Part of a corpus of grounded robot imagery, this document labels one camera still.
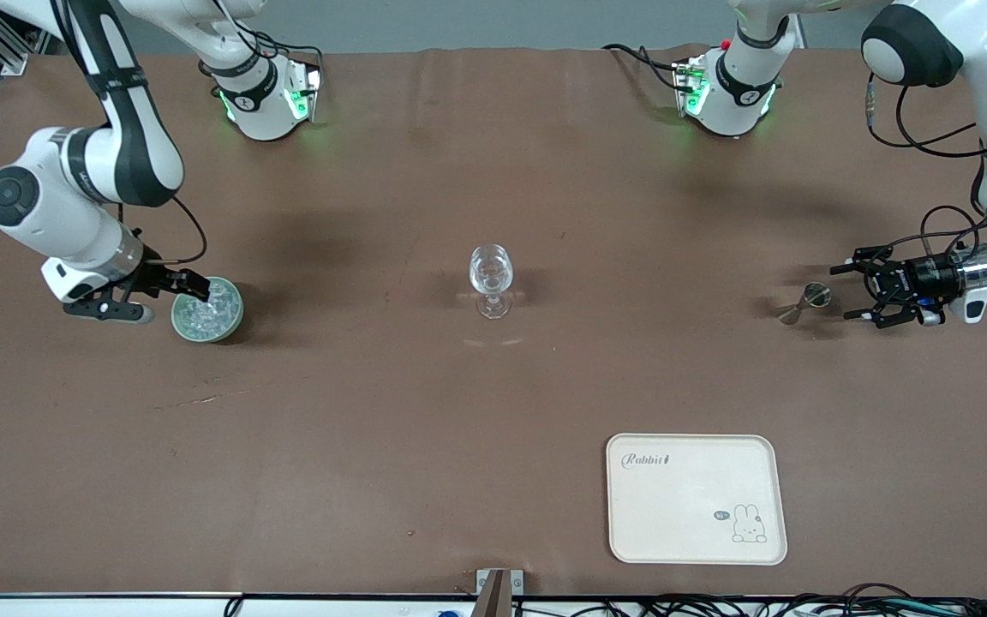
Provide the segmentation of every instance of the wine glass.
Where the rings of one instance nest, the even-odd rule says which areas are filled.
[[[487,243],[470,254],[470,284],[482,294],[478,313],[487,320],[500,320],[509,312],[512,300],[506,292],[512,285],[512,261],[505,247]]]

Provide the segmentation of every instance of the logo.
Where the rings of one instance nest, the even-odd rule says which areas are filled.
[[[654,454],[635,454],[634,452],[626,454],[622,459],[619,460],[619,464],[623,465],[623,469],[630,469],[632,466],[638,466],[641,464],[653,464],[662,465],[669,464],[669,454],[665,456],[654,456]]]

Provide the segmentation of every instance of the metal jigger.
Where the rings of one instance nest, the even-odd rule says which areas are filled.
[[[779,321],[782,321],[783,325],[793,326],[799,323],[799,317],[806,309],[823,309],[831,301],[833,301],[833,290],[830,290],[826,284],[809,284],[802,290],[799,303],[780,315]]]

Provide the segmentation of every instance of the table surface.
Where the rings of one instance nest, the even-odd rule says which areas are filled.
[[[197,269],[239,284],[246,323],[200,346],[72,320],[0,233],[0,590],[452,592],[513,566],[548,594],[987,595],[987,316],[843,323],[854,277],[799,326],[772,315],[967,204],[976,161],[866,135],[857,52],[796,52],[737,141],[607,52],[329,57],[319,124],[267,144],[195,58],[141,60],[211,241]],[[917,134],[972,116],[963,87],[908,109]],[[0,86],[0,165],[99,113],[68,59],[34,58]],[[129,223],[196,250],[175,207]],[[467,281],[489,242],[517,267],[501,321]],[[612,557],[624,431],[769,439],[782,565]]]

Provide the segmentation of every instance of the glass base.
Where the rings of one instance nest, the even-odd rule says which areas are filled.
[[[479,297],[477,306],[478,313],[487,320],[500,320],[512,308],[512,301],[508,293],[502,293],[497,302],[490,302],[489,297]]]

